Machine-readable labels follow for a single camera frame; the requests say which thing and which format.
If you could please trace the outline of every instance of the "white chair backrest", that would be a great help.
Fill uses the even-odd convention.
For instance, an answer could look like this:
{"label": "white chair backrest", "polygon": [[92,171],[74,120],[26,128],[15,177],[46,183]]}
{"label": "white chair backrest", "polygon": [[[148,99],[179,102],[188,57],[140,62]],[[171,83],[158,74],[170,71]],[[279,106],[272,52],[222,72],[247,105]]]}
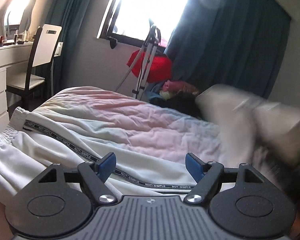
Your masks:
{"label": "white chair backrest", "polygon": [[45,24],[42,26],[42,33],[40,35],[38,46],[34,54],[32,67],[51,62],[61,30],[61,26],[49,24]]}

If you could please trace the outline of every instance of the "pink blanket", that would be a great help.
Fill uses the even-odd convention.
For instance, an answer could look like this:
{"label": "pink blanket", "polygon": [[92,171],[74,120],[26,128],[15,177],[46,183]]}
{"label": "pink blanket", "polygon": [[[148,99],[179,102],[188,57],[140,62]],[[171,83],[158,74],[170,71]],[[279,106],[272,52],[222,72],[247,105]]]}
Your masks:
{"label": "pink blanket", "polygon": [[80,138],[174,162],[188,152],[218,160],[221,151],[216,125],[95,87],[63,90],[35,112]]}

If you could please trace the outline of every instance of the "vanity table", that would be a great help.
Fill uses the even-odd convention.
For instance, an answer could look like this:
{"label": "vanity table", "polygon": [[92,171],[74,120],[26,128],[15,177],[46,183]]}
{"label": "vanity table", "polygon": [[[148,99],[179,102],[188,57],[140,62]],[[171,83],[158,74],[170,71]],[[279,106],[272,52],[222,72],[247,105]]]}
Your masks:
{"label": "vanity table", "polygon": [[28,62],[32,42],[22,45],[10,45],[0,47],[0,132],[9,123],[6,96],[6,72],[8,67],[13,67],[22,62]]}

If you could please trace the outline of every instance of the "mirror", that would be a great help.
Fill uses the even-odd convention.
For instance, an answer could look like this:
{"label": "mirror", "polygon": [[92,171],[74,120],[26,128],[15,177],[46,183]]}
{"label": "mirror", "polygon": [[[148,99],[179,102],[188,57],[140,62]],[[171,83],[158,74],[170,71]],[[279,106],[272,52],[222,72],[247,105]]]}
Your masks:
{"label": "mirror", "polygon": [[5,40],[14,38],[14,33],[19,34],[28,31],[31,24],[31,16],[36,0],[12,0],[4,13],[1,25]]}

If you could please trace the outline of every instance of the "red bag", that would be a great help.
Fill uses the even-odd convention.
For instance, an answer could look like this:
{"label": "red bag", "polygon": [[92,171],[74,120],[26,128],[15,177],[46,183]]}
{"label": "red bag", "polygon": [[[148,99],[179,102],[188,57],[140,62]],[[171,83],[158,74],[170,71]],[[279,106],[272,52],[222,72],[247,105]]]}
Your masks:
{"label": "red bag", "polygon": [[[132,53],[127,65],[130,67],[134,59],[136,58],[139,50]],[[142,67],[142,61],[145,57],[145,52],[141,54],[141,57],[138,59],[136,64],[134,65],[132,69],[132,73],[138,77],[141,67]],[[172,78],[172,61],[166,56],[154,56],[150,72],[148,75],[147,82],[148,83],[155,83],[155,82],[161,82],[165,81],[167,79]]]}

